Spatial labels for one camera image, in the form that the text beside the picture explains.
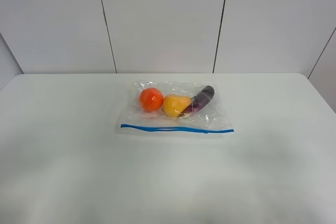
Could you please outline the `clear plastic zip bag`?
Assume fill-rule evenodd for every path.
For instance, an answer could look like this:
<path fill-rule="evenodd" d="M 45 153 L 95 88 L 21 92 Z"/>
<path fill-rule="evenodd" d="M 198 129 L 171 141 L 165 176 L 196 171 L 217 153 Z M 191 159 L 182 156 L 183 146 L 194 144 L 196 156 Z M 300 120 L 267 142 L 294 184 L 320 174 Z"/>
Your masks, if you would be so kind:
<path fill-rule="evenodd" d="M 196 114 L 187 118 L 171 118 L 163 111 L 163 104 L 153 112 L 142 109 L 139 102 L 140 93 L 147 88 L 160 90 L 165 98 L 168 94 L 192 97 L 196 96 L 204 87 L 212 86 L 215 95 L 212 101 Z M 129 103 L 122 110 L 118 127 L 126 132 L 131 130 L 142 132 L 188 132 L 208 134 L 225 134 L 234 132 L 234 128 L 223 109 L 217 88 L 213 84 L 195 82 L 169 81 L 137 81 L 129 96 Z"/>

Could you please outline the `yellow pear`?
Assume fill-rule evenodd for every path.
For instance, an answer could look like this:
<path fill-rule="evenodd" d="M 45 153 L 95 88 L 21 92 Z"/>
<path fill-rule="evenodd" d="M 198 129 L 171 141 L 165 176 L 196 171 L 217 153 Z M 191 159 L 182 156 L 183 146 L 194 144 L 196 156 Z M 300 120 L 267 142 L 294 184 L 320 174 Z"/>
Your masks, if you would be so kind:
<path fill-rule="evenodd" d="M 163 111 L 171 118 L 176 118 L 192 103 L 189 96 L 168 94 L 163 100 Z"/>

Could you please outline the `orange tomato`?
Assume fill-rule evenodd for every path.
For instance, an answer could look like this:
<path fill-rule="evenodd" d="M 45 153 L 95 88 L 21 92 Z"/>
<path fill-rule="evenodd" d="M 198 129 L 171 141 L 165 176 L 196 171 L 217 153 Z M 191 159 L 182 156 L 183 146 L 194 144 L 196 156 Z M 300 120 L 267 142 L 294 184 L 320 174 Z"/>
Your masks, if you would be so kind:
<path fill-rule="evenodd" d="M 139 95 L 139 102 L 147 112 L 157 111 L 163 104 L 163 94 L 156 88 L 147 88 Z"/>

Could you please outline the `purple eggplant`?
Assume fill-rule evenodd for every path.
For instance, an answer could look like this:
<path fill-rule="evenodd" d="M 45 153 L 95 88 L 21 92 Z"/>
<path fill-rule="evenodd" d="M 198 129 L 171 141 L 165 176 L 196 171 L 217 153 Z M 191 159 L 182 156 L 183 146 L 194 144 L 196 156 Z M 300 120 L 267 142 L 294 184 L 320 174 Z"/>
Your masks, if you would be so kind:
<path fill-rule="evenodd" d="M 208 105 L 215 95 L 215 90 L 212 86 L 204 87 L 196 96 L 192 97 L 192 103 L 179 115 L 179 118 L 190 117 L 206 105 Z"/>

